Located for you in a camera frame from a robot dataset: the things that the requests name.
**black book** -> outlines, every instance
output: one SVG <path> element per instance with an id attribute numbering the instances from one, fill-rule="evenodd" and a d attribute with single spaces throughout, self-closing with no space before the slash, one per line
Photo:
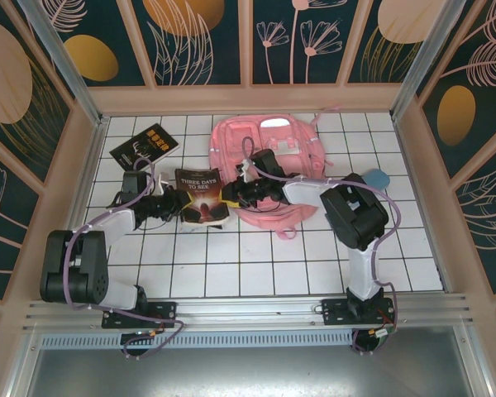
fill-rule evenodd
<path id="1" fill-rule="evenodd" d="M 116 149 L 112 149 L 110 154 L 125 171 L 132 171 L 134 163 L 139 158 L 144 157 L 154 163 L 178 148 L 179 143 L 156 123 Z M 143 170 L 147 166 L 145 161 L 141 161 L 137 169 Z"/>

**pink flower illustration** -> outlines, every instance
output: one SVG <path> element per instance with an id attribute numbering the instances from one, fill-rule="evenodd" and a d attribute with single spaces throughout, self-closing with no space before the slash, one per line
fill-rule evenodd
<path id="1" fill-rule="evenodd" d="M 287 44 L 289 42 L 289 36 L 286 35 L 286 30 L 282 22 L 271 22 L 266 26 L 264 22 L 259 22 L 257 25 L 257 34 L 261 39 L 261 43 L 265 48 L 266 57 L 266 70 L 268 71 L 268 77 L 270 83 L 273 84 L 272 72 L 270 71 L 270 63 L 268 58 L 268 49 L 277 45 Z"/>
<path id="2" fill-rule="evenodd" d="M 312 30 L 312 21 L 301 24 L 301 40 L 307 56 L 305 84 L 308 83 L 308 66 L 311 56 L 331 54 L 341 50 L 341 41 L 337 40 L 340 36 L 337 25 L 338 22 L 319 22 Z"/>

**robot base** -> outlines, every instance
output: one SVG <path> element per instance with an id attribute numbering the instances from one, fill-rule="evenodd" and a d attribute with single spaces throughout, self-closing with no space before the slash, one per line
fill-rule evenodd
<path id="1" fill-rule="evenodd" d="M 349 290 L 347 298 L 322 300 L 325 325 L 382 325 L 382 314 L 393 322 L 393 300 L 384 297 L 383 289 L 366 301 L 359 301 Z"/>
<path id="2" fill-rule="evenodd" d="M 165 318 L 169 320 L 176 319 L 176 302 L 147 302 L 145 313 L 138 313 L 131 310 L 131 313 L 141 314 L 152 318 Z M 118 313 L 103 312 L 103 321 L 101 328 L 104 329 L 132 329 L 145 328 L 156 329 L 160 326 L 159 323 L 151 321 L 138 320 L 127 316 L 121 316 Z M 174 324 L 164 323 L 165 328 L 173 328 Z"/>

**white grid mat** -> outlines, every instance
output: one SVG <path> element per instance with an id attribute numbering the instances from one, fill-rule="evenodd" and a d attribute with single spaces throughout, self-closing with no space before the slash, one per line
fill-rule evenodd
<path id="1" fill-rule="evenodd" d="M 293 114 L 310 122 L 313 113 Z M 156 169 L 174 179 L 174 170 L 207 169 L 212 127 L 231 115 L 113 117 L 93 184 L 86 219 L 104 211 L 121 189 L 123 170 L 109 151 L 155 122 L 180 143 Z M 398 291 L 442 290 L 432 251 L 417 208 L 408 171 L 387 113 L 323 115 L 318 132 L 327 152 L 327 176 L 343 177 L 380 168 L 391 179 L 387 193 L 401 208 L 397 236 L 379 249 L 379 278 Z M 388 204 L 383 203 L 391 213 Z M 150 298 L 331 294 L 345 291 L 349 279 L 346 248 L 336 243 L 318 211 L 303 222 L 292 241 L 254 228 L 232 214 L 222 231 L 180 222 L 143 228 L 111 247 L 108 263 L 115 280 L 138 283 Z M 393 226 L 390 220 L 388 227 Z"/>

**backpack strap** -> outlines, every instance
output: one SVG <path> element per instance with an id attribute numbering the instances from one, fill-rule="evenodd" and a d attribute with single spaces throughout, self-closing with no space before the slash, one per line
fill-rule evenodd
<path id="1" fill-rule="evenodd" d="M 321 112 L 319 112 L 315 118 L 313 118 L 313 120 L 310 122 L 311 124 L 311 127 L 314 131 L 316 131 L 316 125 L 317 125 L 317 122 L 320 120 L 320 117 L 322 116 L 323 113 L 326 113 L 326 112 L 338 112 L 340 110 L 340 105 L 334 105 L 334 106 L 330 106 L 328 108 L 325 108 L 323 109 Z"/>
<path id="2" fill-rule="evenodd" d="M 281 240 L 292 240 L 293 238 L 296 237 L 296 234 L 298 234 L 298 231 L 296 230 L 296 227 L 292 226 L 284 230 L 276 230 L 275 234 L 281 239 Z"/>

